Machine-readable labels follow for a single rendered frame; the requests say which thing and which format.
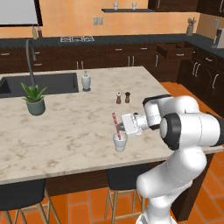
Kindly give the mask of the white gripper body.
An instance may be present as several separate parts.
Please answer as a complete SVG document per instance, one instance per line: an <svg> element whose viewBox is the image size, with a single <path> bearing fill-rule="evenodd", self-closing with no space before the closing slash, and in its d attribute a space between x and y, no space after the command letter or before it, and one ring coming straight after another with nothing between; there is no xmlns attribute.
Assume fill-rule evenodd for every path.
<svg viewBox="0 0 224 224"><path fill-rule="evenodd" d="M142 134L137 124L137 119L133 114L122 115L122 124L128 137L134 137Z"/></svg>

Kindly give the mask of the red white striped straw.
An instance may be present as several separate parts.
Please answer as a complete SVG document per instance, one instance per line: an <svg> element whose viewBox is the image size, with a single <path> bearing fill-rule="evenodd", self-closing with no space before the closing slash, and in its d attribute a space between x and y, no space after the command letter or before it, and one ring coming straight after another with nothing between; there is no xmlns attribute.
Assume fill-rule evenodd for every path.
<svg viewBox="0 0 224 224"><path fill-rule="evenodd" d="M122 138L121 138L120 130L119 130L119 128L118 128L118 123L117 123L117 120L116 120L116 113L115 113L115 112L112 113L112 117L113 117L113 120L114 120L114 125L115 125L115 129L116 129L116 134L117 134L117 136L118 136L118 139L121 140Z"/></svg>

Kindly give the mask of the open dark wood drawer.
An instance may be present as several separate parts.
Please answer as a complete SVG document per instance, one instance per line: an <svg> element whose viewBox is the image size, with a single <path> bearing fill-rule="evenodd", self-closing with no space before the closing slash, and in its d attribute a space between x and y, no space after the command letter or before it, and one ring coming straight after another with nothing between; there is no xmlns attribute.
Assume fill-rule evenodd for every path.
<svg viewBox="0 0 224 224"><path fill-rule="evenodd" d="M163 55L167 60L190 60L193 55L192 47L183 47L177 43L157 44L157 52ZM184 56L177 56L177 53L183 53Z"/></svg>

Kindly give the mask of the black stool with wooden legs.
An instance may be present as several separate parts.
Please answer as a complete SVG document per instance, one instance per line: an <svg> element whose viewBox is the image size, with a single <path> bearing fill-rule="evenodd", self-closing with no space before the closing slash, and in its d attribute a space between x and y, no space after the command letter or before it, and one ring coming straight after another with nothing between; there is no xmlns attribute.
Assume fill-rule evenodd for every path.
<svg viewBox="0 0 224 224"><path fill-rule="evenodd" d="M37 207L44 224L50 224L50 212L57 224L61 224L46 189L45 178L0 185L0 211L7 224L17 224L19 215L23 224L28 224L23 209L32 206Z"/></svg>
<svg viewBox="0 0 224 224"><path fill-rule="evenodd" d="M139 213L135 212L136 197L141 203L141 211L145 209L145 198L143 198L137 190L137 177L149 170L147 164L136 164L106 170L108 187L105 206L104 218L108 217L109 207L112 209L111 224L116 224L116 221L132 218ZM131 213L126 215L116 215L118 194L133 193Z"/></svg>

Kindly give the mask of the dark wood island base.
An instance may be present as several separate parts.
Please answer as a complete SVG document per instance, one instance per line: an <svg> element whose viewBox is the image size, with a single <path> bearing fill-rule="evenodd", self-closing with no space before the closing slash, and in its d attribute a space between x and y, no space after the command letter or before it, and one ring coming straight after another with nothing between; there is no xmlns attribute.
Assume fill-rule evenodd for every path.
<svg viewBox="0 0 224 224"><path fill-rule="evenodd" d="M213 153L206 154L207 165L205 170L192 182L192 186L182 192L173 202L171 210L177 221L188 220L213 156ZM51 196L77 193L107 186L108 181L104 170L59 176L49 178L46 181L46 188Z"/></svg>

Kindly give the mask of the long dark wood base cupboards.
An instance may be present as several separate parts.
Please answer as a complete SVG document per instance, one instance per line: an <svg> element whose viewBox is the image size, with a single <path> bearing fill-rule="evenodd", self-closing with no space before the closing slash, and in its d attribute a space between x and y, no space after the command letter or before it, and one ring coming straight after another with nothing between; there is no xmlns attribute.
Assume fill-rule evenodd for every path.
<svg viewBox="0 0 224 224"><path fill-rule="evenodd" d="M156 44L34 47L34 72L143 66L158 81L176 81L179 63L158 53Z"/></svg>

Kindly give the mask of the dark sink basin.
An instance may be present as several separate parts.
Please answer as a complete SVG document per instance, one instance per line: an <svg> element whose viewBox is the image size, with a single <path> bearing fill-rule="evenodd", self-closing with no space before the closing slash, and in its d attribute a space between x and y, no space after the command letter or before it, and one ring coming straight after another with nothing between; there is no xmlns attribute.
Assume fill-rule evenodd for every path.
<svg viewBox="0 0 224 224"><path fill-rule="evenodd" d="M54 73L35 75L40 90L46 88L45 95L78 93L79 86L76 73ZM21 83L32 84L30 75L4 76L0 80L0 98L26 96Z"/></svg>

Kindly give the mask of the green plant in grey pot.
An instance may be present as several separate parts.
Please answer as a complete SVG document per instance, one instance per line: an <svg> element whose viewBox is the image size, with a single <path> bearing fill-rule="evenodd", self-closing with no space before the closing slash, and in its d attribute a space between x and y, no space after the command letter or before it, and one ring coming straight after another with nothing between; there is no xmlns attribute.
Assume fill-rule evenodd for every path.
<svg viewBox="0 0 224 224"><path fill-rule="evenodd" d="M46 111L46 105L44 100L44 92L46 91L46 87L42 90L39 89L39 85L26 86L24 83L21 83L23 90L26 93L26 97L24 100L26 101L26 105L28 111L33 116L41 116Z"/></svg>

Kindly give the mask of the short dark wood base cupboards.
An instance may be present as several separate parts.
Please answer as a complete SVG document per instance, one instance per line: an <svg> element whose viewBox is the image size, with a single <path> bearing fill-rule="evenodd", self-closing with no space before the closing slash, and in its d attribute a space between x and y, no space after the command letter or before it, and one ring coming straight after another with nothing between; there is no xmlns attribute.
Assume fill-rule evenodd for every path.
<svg viewBox="0 0 224 224"><path fill-rule="evenodd" d="M178 83L224 118L224 68L218 68L214 54L185 43L185 49L189 48L192 56L181 61Z"/></svg>

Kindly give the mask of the hob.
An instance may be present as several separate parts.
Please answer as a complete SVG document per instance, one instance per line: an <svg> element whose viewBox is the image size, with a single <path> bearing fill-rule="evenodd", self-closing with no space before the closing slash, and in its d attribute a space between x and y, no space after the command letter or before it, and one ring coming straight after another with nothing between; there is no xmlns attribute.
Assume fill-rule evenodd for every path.
<svg viewBox="0 0 224 224"><path fill-rule="evenodd" d="M66 36L60 37L61 43L94 42L93 36Z"/></svg>

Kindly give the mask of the dark grey curved tap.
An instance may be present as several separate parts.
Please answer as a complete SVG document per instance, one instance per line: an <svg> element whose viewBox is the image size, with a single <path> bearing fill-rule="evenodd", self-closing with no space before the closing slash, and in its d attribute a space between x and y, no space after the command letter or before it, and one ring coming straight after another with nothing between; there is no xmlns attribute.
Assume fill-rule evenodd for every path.
<svg viewBox="0 0 224 224"><path fill-rule="evenodd" d="M35 81L35 77L34 77L34 74L33 74L33 71L32 71L32 63L31 63L30 54L32 54L32 57L33 57L34 61L36 61L37 58L36 58L36 54L35 54L35 50L34 50L34 47L32 45L32 42L29 39L27 39L26 42L25 42L25 52L26 52L26 58L27 58L29 73L30 73L30 76L31 76L31 85L33 87L35 87L36 86L36 81Z"/></svg>

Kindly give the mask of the grey pot with utensils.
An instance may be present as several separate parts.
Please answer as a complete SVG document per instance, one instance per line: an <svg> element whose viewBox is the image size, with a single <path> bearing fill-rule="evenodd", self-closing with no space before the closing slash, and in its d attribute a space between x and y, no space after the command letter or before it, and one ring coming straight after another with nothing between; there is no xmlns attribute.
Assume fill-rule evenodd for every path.
<svg viewBox="0 0 224 224"><path fill-rule="evenodd" d="M186 35L187 36L192 36L193 35L193 28L194 28L194 25L196 23L196 20L193 18L188 18L187 19L187 22L188 22L188 26L187 26L187 30L186 30Z"/></svg>

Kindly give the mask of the grey countertop appliance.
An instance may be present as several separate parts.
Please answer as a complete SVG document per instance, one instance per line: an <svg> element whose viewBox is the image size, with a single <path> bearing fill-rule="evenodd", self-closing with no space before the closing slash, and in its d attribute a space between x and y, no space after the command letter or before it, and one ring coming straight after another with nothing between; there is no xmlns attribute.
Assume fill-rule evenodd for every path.
<svg viewBox="0 0 224 224"><path fill-rule="evenodd" d="M216 34L211 45L212 48L224 49L224 28L219 28L219 20L215 20Z"/></svg>

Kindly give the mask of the dark wall shelf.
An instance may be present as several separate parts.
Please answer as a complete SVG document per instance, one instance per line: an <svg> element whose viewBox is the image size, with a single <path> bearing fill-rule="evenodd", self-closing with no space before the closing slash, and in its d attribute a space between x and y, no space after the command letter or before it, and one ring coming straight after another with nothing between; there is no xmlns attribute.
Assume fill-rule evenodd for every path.
<svg viewBox="0 0 224 224"><path fill-rule="evenodd" d="M132 9L117 9L117 10L114 10L114 9L101 9L103 12L105 13L131 13L131 12L134 12L134 13L148 13L148 12L155 12L154 10L151 10L151 9L135 9L135 10L132 10Z"/></svg>

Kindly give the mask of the dark wood wall cupboards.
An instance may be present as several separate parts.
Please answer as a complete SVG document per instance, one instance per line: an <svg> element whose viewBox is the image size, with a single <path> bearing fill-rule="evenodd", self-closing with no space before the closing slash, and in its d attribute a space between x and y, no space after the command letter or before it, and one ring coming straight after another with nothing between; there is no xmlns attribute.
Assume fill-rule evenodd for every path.
<svg viewBox="0 0 224 224"><path fill-rule="evenodd" d="M224 0L148 0L148 8L160 12L199 12L224 18Z"/></svg>

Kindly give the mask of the window with dark frame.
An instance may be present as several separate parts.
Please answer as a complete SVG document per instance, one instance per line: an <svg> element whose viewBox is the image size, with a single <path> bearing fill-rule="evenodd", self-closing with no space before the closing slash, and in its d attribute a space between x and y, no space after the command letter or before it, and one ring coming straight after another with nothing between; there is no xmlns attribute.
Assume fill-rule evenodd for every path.
<svg viewBox="0 0 224 224"><path fill-rule="evenodd" d="M39 0L0 0L0 27L42 26Z"/></svg>

